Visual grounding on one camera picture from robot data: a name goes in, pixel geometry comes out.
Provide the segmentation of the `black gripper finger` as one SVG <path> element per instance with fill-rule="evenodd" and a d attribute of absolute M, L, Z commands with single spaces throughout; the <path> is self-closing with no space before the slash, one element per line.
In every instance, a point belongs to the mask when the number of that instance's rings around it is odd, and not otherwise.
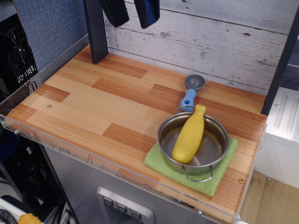
<path fill-rule="evenodd" d="M 136 11 L 142 29 L 146 29 L 160 18 L 159 0 L 135 0 Z"/>
<path fill-rule="evenodd" d="M 109 22 L 119 27 L 129 21 L 128 12 L 124 0 L 99 0 L 101 7 Z"/>

